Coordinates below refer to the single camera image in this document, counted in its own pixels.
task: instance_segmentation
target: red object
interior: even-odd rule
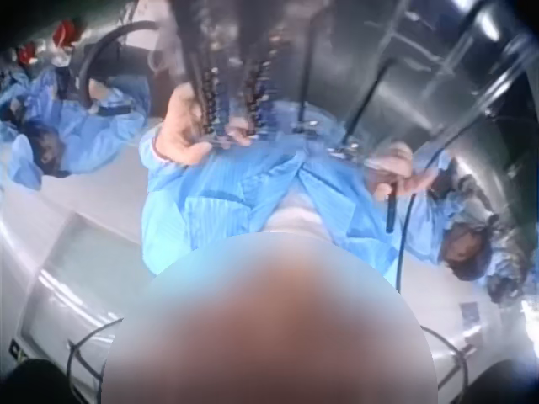
[[[22,46],[17,50],[17,59],[19,63],[23,65],[29,65],[30,60],[35,58],[35,44],[34,42],[29,42],[26,45]]]
[[[63,48],[66,46],[71,46],[73,42],[78,39],[77,27],[70,19],[65,19],[58,25],[56,31],[52,35],[52,40],[54,44]]]

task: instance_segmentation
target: hair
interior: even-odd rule
[[[472,282],[481,279],[486,273],[492,259],[492,246],[490,245],[490,231],[484,228],[480,231],[470,231],[481,238],[479,252],[466,261],[455,262],[446,260],[455,276],[463,281]]]
[[[51,133],[51,130],[34,124],[23,125],[23,133],[28,137],[32,153],[34,154],[34,164],[41,169],[44,175],[50,175],[56,178],[69,177],[71,174],[67,171],[61,171],[56,168],[56,161],[44,164],[41,161],[41,156],[44,153],[40,139],[46,134]]]

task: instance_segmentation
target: dark hair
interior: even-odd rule
[[[481,238],[479,252],[462,262],[446,260],[447,265],[453,270],[455,276],[466,282],[481,279],[487,273],[492,259],[492,246],[490,245],[490,231],[488,228],[480,231],[470,231],[475,235],[479,235]]]
[[[34,164],[41,169],[44,175],[50,175],[56,178],[69,177],[71,174],[67,171],[61,171],[56,168],[56,161],[52,160],[47,164],[41,161],[41,156],[45,152],[43,146],[40,143],[40,139],[45,133],[51,133],[51,130],[47,130],[38,125],[25,124],[23,125],[23,133],[28,137],[32,153],[34,154]]]

